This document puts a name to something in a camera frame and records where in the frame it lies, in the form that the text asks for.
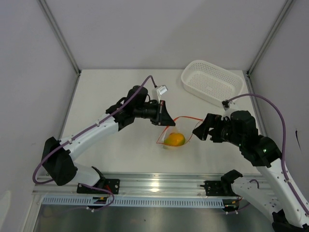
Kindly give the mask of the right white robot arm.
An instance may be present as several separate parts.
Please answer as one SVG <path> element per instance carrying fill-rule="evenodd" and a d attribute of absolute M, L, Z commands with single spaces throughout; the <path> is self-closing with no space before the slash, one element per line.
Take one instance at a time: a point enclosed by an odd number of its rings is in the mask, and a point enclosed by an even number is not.
<path fill-rule="evenodd" d="M 275 198 L 266 195 L 257 185 L 236 170 L 221 176 L 220 188 L 226 195 L 244 197 L 267 217 L 276 232 L 307 232 L 309 215 L 299 200 L 303 196 L 291 190 L 282 170 L 283 154 L 276 143 L 258 132 L 255 118 L 248 111 L 234 111 L 230 116 L 207 114 L 193 134 L 205 141 L 231 143 L 255 167 L 270 185 Z"/>

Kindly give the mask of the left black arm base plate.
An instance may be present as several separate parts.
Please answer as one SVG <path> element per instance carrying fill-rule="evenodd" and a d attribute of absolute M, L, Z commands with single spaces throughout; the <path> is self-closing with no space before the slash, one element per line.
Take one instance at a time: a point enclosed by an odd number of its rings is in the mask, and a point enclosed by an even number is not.
<path fill-rule="evenodd" d="M 119 193 L 119 188 L 120 188 L 120 179 L 105 179 L 104 182 L 100 180 L 97 184 L 94 185 L 94 188 L 104 189 L 104 190 L 107 190 L 117 195 Z M 79 194 L 107 194 L 104 191 L 96 190 L 93 188 L 88 188 L 82 184 L 78 185 L 77 193 Z"/>

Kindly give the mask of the yellow green mango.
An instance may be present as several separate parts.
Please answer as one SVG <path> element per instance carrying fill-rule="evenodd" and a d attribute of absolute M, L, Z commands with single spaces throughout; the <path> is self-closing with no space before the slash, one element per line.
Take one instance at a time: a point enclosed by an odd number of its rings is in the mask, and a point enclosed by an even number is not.
<path fill-rule="evenodd" d="M 171 133 L 164 139 L 164 145 L 167 146 L 182 146 L 185 142 L 186 139 L 182 133 Z"/>

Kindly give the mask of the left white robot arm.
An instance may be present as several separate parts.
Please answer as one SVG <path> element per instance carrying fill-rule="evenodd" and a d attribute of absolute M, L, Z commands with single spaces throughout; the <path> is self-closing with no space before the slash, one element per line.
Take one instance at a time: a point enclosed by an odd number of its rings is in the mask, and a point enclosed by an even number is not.
<path fill-rule="evenodd" d="M 168 114 L 166 102 L 161 99 L 167 92 L 165 85 L 153 89 L 150 99 L 145 87 L 134 86 L 126 97 L 109 107 L 92 126 L 60 140 L 54 137 L 46 140 L 42 155 L 43 168 L 58 186 L 71 181 L 87 185 L 93 193 L 100 193 L 105 187 L 105 177 L 96 167 L 86 167 L 75 160 L 90 146 L 102 138 L 119 132 L 132 124 L 136 118 L 148 119 L 156 126 L 175 126 Z"/>

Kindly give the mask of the clear orange zip top bag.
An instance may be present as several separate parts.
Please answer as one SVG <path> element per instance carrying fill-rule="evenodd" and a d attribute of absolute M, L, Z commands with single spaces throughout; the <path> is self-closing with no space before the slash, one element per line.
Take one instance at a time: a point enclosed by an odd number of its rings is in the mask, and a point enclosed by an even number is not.
<path fill-rule="evenodd" d="M 203 122 L 203 119 L 178 116 L 173 121 L 175 126 L 166 126 L 156 141 L 156 144 L 164 149 L 176 149 L 189 143 L 193 137 L 192 131 Z"/>

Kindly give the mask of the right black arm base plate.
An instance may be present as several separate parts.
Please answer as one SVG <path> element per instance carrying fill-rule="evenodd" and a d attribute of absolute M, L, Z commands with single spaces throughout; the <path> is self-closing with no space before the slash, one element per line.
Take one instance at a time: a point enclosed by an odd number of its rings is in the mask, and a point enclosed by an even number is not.
<path fill-rule="evenodd" d="M 231 188 L 230 183 L 223 181 L 204 181 L 200 187 L 204 188 L 207 196 L 222 196 L 222 197 L 236 197 Z"/>

